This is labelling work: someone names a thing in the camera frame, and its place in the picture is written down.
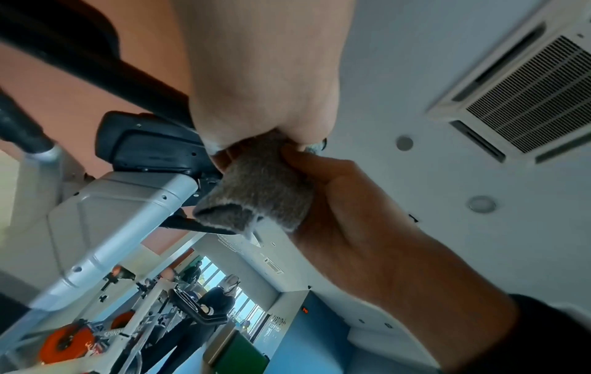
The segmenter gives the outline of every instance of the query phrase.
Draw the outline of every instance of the black pants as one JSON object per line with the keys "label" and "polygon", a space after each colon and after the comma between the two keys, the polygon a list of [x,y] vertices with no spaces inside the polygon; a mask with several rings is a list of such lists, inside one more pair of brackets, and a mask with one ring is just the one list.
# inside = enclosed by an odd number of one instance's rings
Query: black pants
{"label": "black pants", "polygon": [[152,347],[142,351],[142,373],[147,372],[164,356],[176,347],[166,359],[158,374],[173,374],[195,351],[214,333],[215,327],[200,324],[191,325],[190,319],[179,322],[171,331],[164,334]]}

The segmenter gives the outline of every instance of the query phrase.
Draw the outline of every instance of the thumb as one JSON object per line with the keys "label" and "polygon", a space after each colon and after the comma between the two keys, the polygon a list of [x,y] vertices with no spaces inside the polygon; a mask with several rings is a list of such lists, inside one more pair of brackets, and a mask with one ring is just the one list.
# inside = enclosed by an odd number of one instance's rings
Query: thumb
{"label": "thumb", "polygon": [[352,161],[298,152],[291,144],[281,149],[281,155],[289,166],[322,183],[351,174],[357,167]]}

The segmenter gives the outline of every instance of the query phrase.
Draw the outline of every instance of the gray towel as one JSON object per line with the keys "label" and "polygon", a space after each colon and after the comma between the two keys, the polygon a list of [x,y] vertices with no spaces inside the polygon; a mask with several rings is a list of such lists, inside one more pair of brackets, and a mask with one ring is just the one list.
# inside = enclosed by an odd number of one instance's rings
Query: gray towel
{"label": "gray towel", "polygon": [[[286,232],[296,230],[308,214],[314,186],[281,158],[279,151],[285,142],[285,136],[276,131],[256,138],[212,192],[195,206],[194,218],[206,226],[231,230],[247,238],[262,217]],[[321,146],[310,150],[315,152]]]}

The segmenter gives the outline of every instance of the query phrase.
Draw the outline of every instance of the green object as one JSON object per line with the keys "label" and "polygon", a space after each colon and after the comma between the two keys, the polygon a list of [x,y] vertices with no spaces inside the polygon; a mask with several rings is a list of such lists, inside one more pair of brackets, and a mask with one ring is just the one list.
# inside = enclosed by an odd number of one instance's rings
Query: green object
{"label": "green object", "polygon": [[217,374],[262,374],[269,359],[263,356],[242,334],[234,334],[214,364]]}

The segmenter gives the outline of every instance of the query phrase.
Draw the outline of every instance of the orange flywheel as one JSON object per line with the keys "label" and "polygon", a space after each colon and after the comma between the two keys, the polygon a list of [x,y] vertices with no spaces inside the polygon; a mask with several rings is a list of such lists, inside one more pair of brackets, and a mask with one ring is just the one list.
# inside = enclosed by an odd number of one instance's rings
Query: orange flywheel
{"label": "orange flywheel", "polygon": [[54,364],[78,359],[86,355],[95,342],[87,326],[67,325],[47,337],[39,351],[39,360],[44,364]]}
{"label": "orange flywheel", "polygon": [[127,326],[131,318],[134,316],[135,311],[129,311],[119,314],[111,323],[111,329],[124,328]]}

